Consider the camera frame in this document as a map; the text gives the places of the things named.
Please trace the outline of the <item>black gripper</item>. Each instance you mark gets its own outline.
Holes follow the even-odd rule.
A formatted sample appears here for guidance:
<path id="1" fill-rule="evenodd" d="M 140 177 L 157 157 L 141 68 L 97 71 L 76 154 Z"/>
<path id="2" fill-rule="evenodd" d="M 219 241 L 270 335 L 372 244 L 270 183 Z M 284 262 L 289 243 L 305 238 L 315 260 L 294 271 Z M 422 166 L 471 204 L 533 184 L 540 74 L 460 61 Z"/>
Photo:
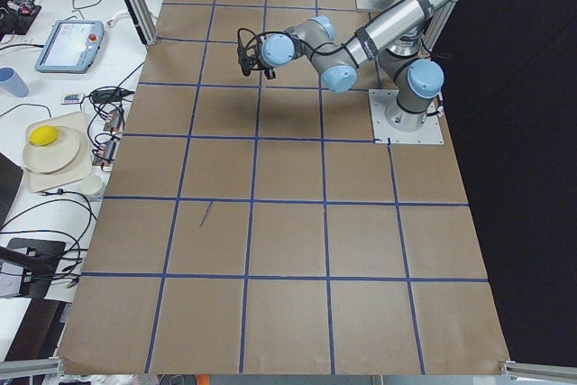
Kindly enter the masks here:
<path id="1" fill-rule="evenodd" d="M 250 39 L 247 42 L 243 42 L 242 32 L 249 33 Z M 274 67 L 261 58 L 261 51 L 266 41 L 266 33 L 255 33 L 247 28 L 239 28 L 236 35 L 238 64 L 243 75 L 249 77 L 253 71 L 262 71 L 266 79 L 274 79 L 276 77 Z"/>

